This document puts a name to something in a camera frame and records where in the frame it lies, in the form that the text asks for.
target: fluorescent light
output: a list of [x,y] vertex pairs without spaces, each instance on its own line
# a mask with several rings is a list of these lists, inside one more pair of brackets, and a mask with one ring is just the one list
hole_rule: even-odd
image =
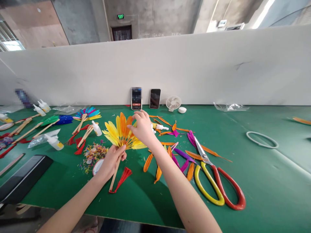
[[253,29],[257,29],[259,27],[259,25],[262,23],[263,19],[266,17],[270,7],[272,6],[272,4],[274,3],[274,0],[268,0],[267,4],[265,5],[262,13],[259,15],[258,19],[256,20],[256,22],[253,25]]

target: scissors blade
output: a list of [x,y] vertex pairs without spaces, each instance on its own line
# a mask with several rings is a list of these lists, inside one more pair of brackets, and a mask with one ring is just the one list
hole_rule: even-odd
[[208,159],[207,155],[205,154],[201,144],[199,143],[199,141],[197,140],[196,137],[194,137],[194,140],[195,140],[195,144],[197,145],[197,148],[198,148],[198,152],[200,154],[200,156],[202,157],[203,159],[203,162],[204,163],[207,163],[207,164],[210,164],[210,160]]

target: hand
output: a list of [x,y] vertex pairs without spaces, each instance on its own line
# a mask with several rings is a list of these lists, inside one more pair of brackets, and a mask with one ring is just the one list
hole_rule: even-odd
[[104,158],[104,161],[100,169],[96,173],[95,177],[98,177],[99,179],[103,179],[105,182],[107,182],[114,174],[119,156],[122,156],[121,161],[124,161],[126,159],[125,148],[126,148],[126,145],[123,145],[120,148],[118,148],[115,145],[112,145],[109,148]]
[[151,129],[151,121],[148,113],[144,110],[135,111],[133,119],[137,121],[137,127],[128,125],[127,127],[132,131],[132,133],[147,147],[150,147],[152,142],[157,140],[153,130]]

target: rubber band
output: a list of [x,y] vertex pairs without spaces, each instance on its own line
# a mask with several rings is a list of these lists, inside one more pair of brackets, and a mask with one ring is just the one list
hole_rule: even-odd
[[[255,141],[254,139],[252,139],[252,138],[249,136],[250,133],[257,134],[257,135],[263,136],[264,138],[269,139],[270,141],[272,141],[272,142],[275,144],[275,147],[268,146],[268,145],[265,145],[265,144],[261,144],[261,143]],[[267,148],[270,148],[270,149],[276,149],[276,148],[279,147],[279,144],[278,144],[275,140],[273,140],[272,138],[270,138],[270,137],[268,137],[268,136],[266,136],[266,135],[264,135],[264,134],[257,133],[257,132],[253,132],[253,131],[248,131],[248,132],[246,133],[246,136],[247,136],[251,141],[253,141],[254,143],[257,143],[257,144],[260,145],[260,146],[267,147]]]

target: plastic bag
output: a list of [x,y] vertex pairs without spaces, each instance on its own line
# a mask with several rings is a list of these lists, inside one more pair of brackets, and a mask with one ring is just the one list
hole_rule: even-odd
[[216,104],[215,102],[213,103],[217,110],[220,110],[223,112],[247,111],[249,109],[249,107],[246,107],[244,105],[239,105],[239,104]]
[[38,135],[33,140],[31,140],[31,142],[28,145],[28,148],[31,148],[31,147],[34,147],[34,146],[37,146],[37,145],[40,145],[42,143],[47,142],[48,140],[44,136],[45,134],[50,136],[50,137],[55,137],[56,139],[58,139],[57,134],[59,133],[60,130],[61,129],[57,129],[57,130],[54,130],[54,131],[51,131],[51,132],[48,132],[48,133],[44,133],[44,134]]
[[76,102],[72,105],[63,104],[61,106],[56,106],[53,108],[53,110],[58,110],[57,112],[54,113],[56,115],[71,115],[71,114],[74,114],[80,111],[80,109],[84,109],[87,107],[90,107],[90,106],[81,106],[81,105],[78,105],[78,103]]

